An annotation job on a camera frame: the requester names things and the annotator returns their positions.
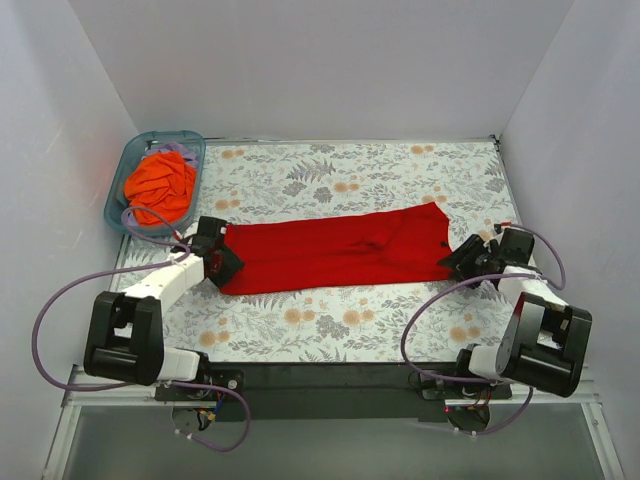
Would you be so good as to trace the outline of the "red t shirt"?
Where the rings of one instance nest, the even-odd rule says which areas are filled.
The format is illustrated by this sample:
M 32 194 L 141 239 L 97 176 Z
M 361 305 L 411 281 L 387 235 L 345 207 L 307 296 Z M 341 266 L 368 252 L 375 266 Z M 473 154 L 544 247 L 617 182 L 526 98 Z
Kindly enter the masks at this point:
M 227 295 L 446 280 L 449 218 L 431 202 L 406 209 L 231 225 L 225 244 L 244 263 Z

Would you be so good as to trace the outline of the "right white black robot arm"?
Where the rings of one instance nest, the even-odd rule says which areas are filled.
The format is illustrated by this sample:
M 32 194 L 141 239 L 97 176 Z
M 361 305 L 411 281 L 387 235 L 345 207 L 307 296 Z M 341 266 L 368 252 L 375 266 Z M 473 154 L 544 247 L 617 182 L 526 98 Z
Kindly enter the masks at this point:
M 457 282 L 483 276 L 513 305 L 500 343 L 462 349 L 456 373 L 474 380 L 522 383 L 567 398 L 580 382 L 592 316 L 556 293 L 566 283 L 563 267 L 560 284 L 551 287 L 534 265 L 540 235 L 508 223 L 494 229 L 495 238 L 485 241 L 473 234 L 438 261 Z

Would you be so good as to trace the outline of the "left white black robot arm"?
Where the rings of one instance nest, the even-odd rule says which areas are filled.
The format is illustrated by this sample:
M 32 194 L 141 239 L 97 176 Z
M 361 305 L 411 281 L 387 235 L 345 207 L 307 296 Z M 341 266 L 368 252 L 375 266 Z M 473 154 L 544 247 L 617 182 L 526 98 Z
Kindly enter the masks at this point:
M 205 280 L 221 288 L 243 269 L 225 243 L 230 227 L 202 216 L 162 266 L 121 292 L 97 296 L 84 353 L 87 374 L 145 386 L 203 377 L 203 354 L 164 345 L 163 317 L 191 288 Z

